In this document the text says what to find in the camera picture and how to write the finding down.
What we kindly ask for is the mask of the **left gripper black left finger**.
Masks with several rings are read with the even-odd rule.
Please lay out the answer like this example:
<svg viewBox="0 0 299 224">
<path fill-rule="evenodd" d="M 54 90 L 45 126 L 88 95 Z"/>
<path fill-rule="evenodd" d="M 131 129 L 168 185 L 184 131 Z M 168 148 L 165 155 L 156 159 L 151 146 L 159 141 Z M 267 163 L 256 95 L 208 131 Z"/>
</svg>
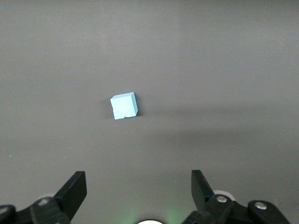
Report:
<svg viewBox="0 0 299 224">
<path fill-rule="evenodd" d="M 87 195 L 84 171 L 75 172 L 54 194 L 17 211 L 12 204 L 0 206 L 2 224 L 69 224 Z"/>
</svg>

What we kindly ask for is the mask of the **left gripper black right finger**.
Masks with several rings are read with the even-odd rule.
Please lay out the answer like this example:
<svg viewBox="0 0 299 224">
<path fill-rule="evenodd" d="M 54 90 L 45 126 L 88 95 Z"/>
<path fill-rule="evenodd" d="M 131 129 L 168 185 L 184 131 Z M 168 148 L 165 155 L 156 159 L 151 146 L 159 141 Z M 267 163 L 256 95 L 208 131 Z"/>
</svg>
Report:
<svg viewBox="0 0 299 224">
<path fill-rule="evenodd" d="M 192 170 L 191 192 L 197 210 L 184 224 L 288 224 L 272 203 L 253 200 L 245 207 L 224 194 L 216 194 L 200 170 Z"/>
</svg>

